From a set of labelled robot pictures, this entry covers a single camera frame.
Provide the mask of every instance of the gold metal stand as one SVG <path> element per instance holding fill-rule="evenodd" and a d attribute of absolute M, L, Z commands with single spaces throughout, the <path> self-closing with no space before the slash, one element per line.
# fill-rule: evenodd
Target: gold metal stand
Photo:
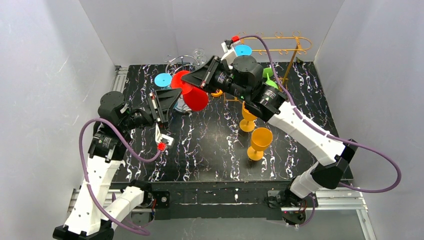
<path fill-rule="evenodd" d="M 245 32 L 239 32 L 239 35 L 247 35 Z M 291 34 L 291 36 L 283 36 L 282 32 L 275 32 L 274 36 L 272 37 L 263 37 L 263 33 L 262 32 L 256 32 L 256 35 L 260 35 L 260 37 L 264 40 L 295 40 L 296 41 L 296 47 L 294 49 L 270 49 L 270 52 L 278 52 L 280 55 L 283 55 L 283 52 L 287 55 L 289 54 L 289 52 L 293 52 L 293 55 L 291 56 L 290 62 L 288 63 L 288 67 L 287 70 L 284 73 L 284 77 L 279 77 L 278 79 L 281 81 L 281 83 L 283 84 L 283 86 L 285 86 L 285 88 L 287 89 L 287 83 L 289 82 L 288 76 L 289 76 L 289 71 L 292 68 L 293 65 L 293 61 L 295 60 L 295 56 L 296 54 L 302 55 L 302 54 L 307 54 L 307 50 L 312 48 L 312 42 L 301 36 L 301 32 L 297 31 L 297 32 L 293 32 Z M 246 37 L 240 40 L 241 44 L 245 44 L 245 40 L 257 40 L 255 37 Z M 301 39 L 308 41 L 310 43 L 310 46 L 307 48 L 303 48 L 302 44 L 301 44 Z M 267 54 L 267 51 L 265 49 L 252 49 L 252 52 L 257 52 L 260 55 L 263 54 Z M 240 102 L 242 103 L 243 101 L 240 101 L 237 97 L 234 98 L 226 98 L 226 94 L 224 93 L 224 104 L 226 102 Z"/>

